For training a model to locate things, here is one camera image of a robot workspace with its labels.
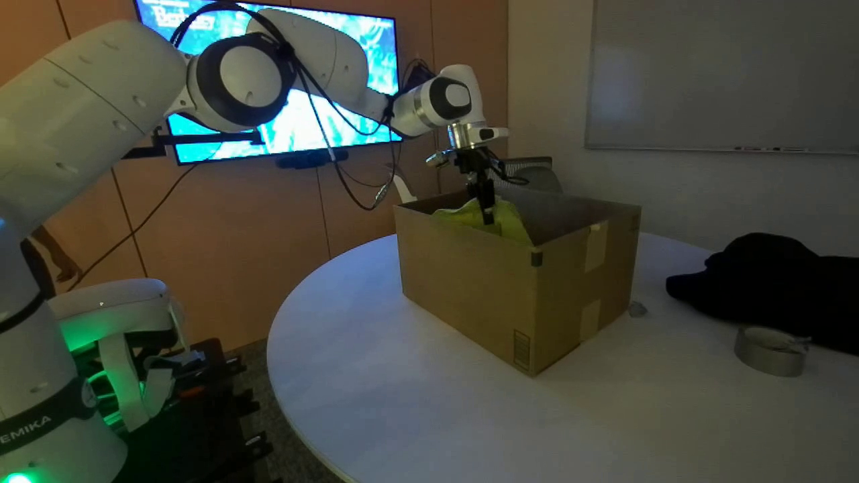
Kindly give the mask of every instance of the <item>yellow object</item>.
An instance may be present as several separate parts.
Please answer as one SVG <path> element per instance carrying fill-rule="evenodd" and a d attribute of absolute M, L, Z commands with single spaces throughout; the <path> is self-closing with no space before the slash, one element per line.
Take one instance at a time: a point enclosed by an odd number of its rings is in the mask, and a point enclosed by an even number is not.
<path fill-rule="evenodd" d="M 527 225 L 520 224 L 515 205 L 511 205 L 508 198 L 494 202 L 494 225 L 483 225 L 477 198 L 464 202 L 460 210 L 436 210 L 432 214 L 441 220 L 461 224 L 469 228 L 480 228 L 480 230 L 489 230 L 489 233 L 498 233 L 504 238 L 531 244 L 531 237 L 528 237 Z"/>

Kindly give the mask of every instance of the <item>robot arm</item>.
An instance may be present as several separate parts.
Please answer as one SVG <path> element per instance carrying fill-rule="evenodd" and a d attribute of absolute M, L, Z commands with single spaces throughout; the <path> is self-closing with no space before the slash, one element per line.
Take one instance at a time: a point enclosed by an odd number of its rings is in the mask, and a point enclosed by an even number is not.
<path fill-rule="evenodd" d="M 190 61 L 155 33 L 111 22 L 0 88 L 0 217 L 33 233 L 166 114 L 241 131 L 272 122 L 291 88 L 324 94 L 406 136 L 456 127 L 452 142 L 476 147 L 504 134 L 483 127 L 469 67 L 445 67 L 383 98 L 369 88 L 366 53 L 350 35 L 296 13 L 263 10 L 251 35 L 221 40 Z"/>
<path fill-rule="evenodd" d="M 350 37 L 288 13 L 261 18 L 251 35 L 216 43 L 190 61 L 155 33 L 114 22 L 0 85 L 0 477 L 28 467 L 53 480 L 111 480 L 124 461 L 124 445 L 95 420 L 88 398 L 75 401 L 87 383 L 63 334 L 73 335 L 79 324 L 56 327 L 18 242 L 150 136 L 166 114 L 241 131 L 275 118 L 291 88 L 304 88 L 406 136 L 456 130 L 456 150 L 476 150 L 498 134 L 483 130 L 468 67 L 448 67 L 390 99 L 369 92 L 366 56 Z M 124 334 L 134 331 L 147 327 L 131 320 L 104 331 L 111 351 L 103 358 L 126 351 Z"/>
<path fill-rule="evenodd" d="M 64 346 L 80 359 L 80 377 L 104 378 L 114 422 L 134 432 L 158 417 L 173 398 L 173 371 L 147 369 L 142 355 L 161 355 L 179 343 L 179 311 L 158 279 L 120 279 L 48 300 Z"/>

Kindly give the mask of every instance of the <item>whiteboard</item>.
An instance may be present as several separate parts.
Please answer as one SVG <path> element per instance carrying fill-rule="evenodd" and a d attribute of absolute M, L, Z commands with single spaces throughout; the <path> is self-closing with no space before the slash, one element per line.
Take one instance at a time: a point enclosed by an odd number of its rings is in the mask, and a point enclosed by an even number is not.
<path fill-rule="evenodd" d="M 593 0 L 589 147 L 859 153 L 859 0 Z"/>

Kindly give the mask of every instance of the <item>small silver container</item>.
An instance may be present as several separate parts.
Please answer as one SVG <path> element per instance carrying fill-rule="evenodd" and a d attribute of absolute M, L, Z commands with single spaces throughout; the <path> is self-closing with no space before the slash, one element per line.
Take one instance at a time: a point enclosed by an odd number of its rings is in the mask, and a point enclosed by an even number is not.
<path fill-rule="evenodd" d="M 758 324 L 740 327 L 735 335 L 735 355 L 740 362 L 789 378 L 802 373 L 809 346 L 809 339 Z"/>

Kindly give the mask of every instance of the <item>monitor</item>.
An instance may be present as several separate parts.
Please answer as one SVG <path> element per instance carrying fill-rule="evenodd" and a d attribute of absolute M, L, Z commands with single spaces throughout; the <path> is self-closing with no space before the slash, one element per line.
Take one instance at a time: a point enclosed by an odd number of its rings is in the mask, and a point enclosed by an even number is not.
<path fill-rule="evenodd" d="M 186 17 L 200 10 L 212 0 L 134 0 L 138 18 L 158 33 L 173 37 Z M 400 88 L 400 64 L 397 64 L 397 22 L 391 17 L 373 13 L 346 13 L 346 10 L 319 10 L 319 9 L 288 9 L 288 6 L 263 6 L 263 2 L 240 2 L 248 10 L 283 9 L 310 18 L 318 18 L 328 26 L 336 26 L 354 37 L 369 53 L 369 88 L 382 94 L 397 94 Z M 251 17 L 245 10 L 216 10 L 200 17 L 186 33 L 179 52 L 200 53 L 221 37 L 245 35 Z M 328 145 L 315 118 L 315 111 L 322 118 L 331 147 L 345 155 L 350 147 L 366 145 L 390 145 L 404 142 L 391 130 L 379 127 L 371 118 L 351 115 L 350 111 L 334 111 L 328 99 L 310 98 L 307 92 L 291 92 L 288 107 L 269 124 L 257 127 L 263 142 L 182 142 L 173 153 L 177 165 L 218 165 L 218 162 L 251 162 L 251 159 L 276 159 L 280 165 L 315 165 L 328 159 Z M 173 136 L 216 134 L 212 130 L 186 118 L 166 115 L 166 131 Z"/>

